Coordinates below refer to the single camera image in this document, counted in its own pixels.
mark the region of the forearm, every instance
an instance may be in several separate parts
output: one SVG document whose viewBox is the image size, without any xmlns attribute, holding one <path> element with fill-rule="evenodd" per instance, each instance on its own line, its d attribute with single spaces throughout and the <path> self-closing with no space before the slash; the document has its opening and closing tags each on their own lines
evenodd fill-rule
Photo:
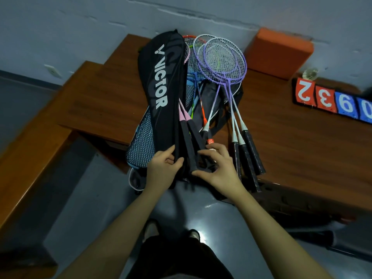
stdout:
<svg viewBox="0 0 372 279">
<path fill-rule="evenodd" d="M 248 192 L 237 198 L 235 205 L 274 278 L 332 278 Z"/>
<path fill-rule="evenodd" d="M 144 191 L 58 279 L 118 278 L 159 197 Z"/>
</svg>

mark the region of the black pants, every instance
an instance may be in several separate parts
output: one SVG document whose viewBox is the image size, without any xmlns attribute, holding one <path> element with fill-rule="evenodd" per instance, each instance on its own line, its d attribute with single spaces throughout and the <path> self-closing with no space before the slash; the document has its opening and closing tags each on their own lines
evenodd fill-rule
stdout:
<svg viewBox="0 0 372 279">
<path fill-rule="evenodd" d="M 197 239 L 185 238 L 172 244 L 162 236 L 154 236 L 142 244 L 127 279 L 163 278 L 179 273 L 203 279 L 232 278 L 211 248 Z"/>
</svg>

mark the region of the orange tag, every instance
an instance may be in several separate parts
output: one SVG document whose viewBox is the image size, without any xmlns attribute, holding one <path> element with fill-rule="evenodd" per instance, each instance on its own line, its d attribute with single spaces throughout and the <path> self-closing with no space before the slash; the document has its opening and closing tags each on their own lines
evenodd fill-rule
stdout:
<svg viewBox="0 0 372 279">
<path fill-rule="evenodd" d="M 317 104 L 314 98 L 314 87 L 314 81 L 298 78 L 296 84 L 296 101 L 298 103 L 316 107 Z"/>
<path fill-rule="evenodd" d="M 336 101 L 334 99 L 334 90 L 315 86 L 315 96 L 317 98 L 318 108 L 329 112 L 337 113 Z"/>
</svg>

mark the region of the person's left arm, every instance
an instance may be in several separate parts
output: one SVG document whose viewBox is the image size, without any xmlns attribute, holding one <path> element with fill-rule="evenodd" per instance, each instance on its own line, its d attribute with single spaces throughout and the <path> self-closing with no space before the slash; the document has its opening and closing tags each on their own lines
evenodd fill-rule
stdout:
<svg viewBox="0 0 372 279">
<path fill-rule="evenodd" d="M 174 162 L 173 151 L 174 145 L 164 152 L 156 152 L 147 165 L 146 187 L 142 194 L 58 276 L 58 279 L 116 279 L 120 276 L 151 211 L 183 164 L 183 158 Z"/>
</svg>

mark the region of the person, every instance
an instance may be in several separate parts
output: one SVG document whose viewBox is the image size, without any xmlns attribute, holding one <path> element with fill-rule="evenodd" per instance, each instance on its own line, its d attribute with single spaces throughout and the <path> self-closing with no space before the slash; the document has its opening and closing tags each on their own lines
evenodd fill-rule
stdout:
<svg viewBox="0 0 372 279">
<path fill-rule="evenodd" d="M 216 161 L 213 173 L 194 171 L 229 198 L 242 214 L 275 279 L 330 279 L 326 272 L 250 195 L 240 182 L 232 158 L 221 144 L 200 154 Z M 58 279 L 118 278 L 144 229 L 136 263 L 127 278 L 232 278 L 213 251 L 200 243 L 198 232 L 170 247 L 155 221 L 147 221 L 161 195 L 170 187 L 184 159 L 174 161 L 174 145 L 155 153 L 147 167 L 146 187 L 109 227 L 68 266 Z"/>
</svg>

